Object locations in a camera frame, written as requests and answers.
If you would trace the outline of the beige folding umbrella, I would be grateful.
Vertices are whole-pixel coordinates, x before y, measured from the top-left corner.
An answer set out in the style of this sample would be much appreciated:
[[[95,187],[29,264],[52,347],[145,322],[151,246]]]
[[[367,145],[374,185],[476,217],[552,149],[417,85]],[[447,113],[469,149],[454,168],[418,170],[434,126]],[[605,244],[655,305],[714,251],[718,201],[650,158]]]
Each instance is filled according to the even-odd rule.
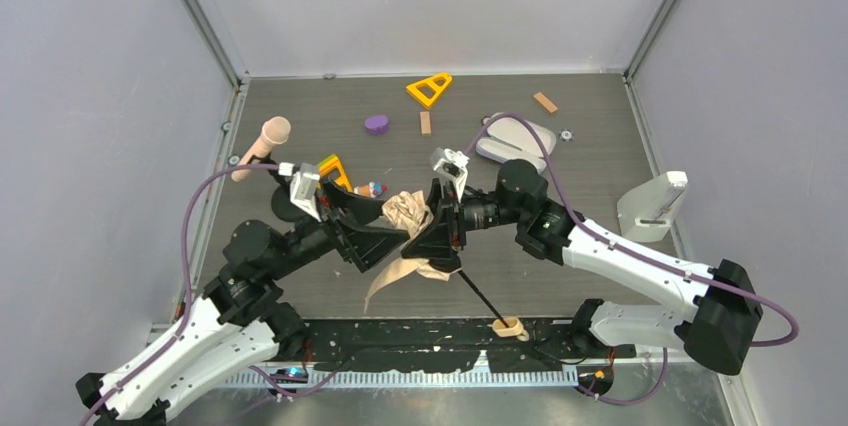
[[[405,230],[410,239],[417,239],[427,226],[434,224],[435,216],[429,206],[425,205],[422,191],[410,193],[402,191],[390,197],[382,206],[382,215],[395,228]],[[372,281],[364,299],[363,311],[367,312],[370,300],[382,289],[388,287],[410,274],[429,279],[448,282],[456,273],[442,272],[435,269],[427,259],[413,257],[405,259],[398,257],[386,266]],[[516,338],[522,342],[530,340],[530,334],[517,317],[506,316],[503,320],[496,318],[491,324],[493,332],[502,338]]]

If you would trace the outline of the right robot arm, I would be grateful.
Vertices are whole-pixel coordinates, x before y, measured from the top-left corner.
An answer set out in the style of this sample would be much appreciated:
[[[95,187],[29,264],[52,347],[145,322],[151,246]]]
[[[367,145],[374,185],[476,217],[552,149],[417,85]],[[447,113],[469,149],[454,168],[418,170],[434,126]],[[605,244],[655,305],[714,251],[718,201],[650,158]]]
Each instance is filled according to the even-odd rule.
[[[665,347],[714,372],[740,373],[763,316],[743,266],[727,259],[716,267],[686,262],[633,243],[569,213],[547,188],[525,160],[504,163],[488,193],[459,192],[434,180],[428,199],[434,220],[401,255],[456,272],[468,232],[515,225],[515,241],[530,256],[598,274],[654,300],[652,306],[586,300],[574,322],[590,347]]]

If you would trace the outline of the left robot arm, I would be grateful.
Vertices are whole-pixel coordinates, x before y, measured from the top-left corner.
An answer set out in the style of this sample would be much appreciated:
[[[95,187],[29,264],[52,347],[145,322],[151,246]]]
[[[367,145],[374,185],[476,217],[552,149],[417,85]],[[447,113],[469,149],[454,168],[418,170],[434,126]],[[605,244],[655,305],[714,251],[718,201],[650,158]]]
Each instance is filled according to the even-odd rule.
[[[300,174],[285,184],[293,229],[239,225],[225,266],[175,324],[116,370],[77,381],[88,409],[83,424],[164,425],[239,370],[300,353],[306,325],[280,302],[277,280],[332,251],[366,271],[410,238],[404,229],[374,226],[383,214],[379,199],[315,186]]]

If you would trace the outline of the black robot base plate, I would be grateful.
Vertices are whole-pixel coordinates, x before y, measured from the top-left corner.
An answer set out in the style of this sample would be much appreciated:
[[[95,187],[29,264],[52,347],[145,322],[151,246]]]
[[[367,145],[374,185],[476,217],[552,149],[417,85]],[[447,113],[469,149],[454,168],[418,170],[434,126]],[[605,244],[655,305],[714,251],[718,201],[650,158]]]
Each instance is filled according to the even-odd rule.
[[[569,321],[524,321],[527,341],[497,336],[491,322],[467,319],[307,319],[271,362],[309,362],[323,372],[466,372],[484,359],[493,373],[548,372],[635,356],[631,344],[603,346]]]

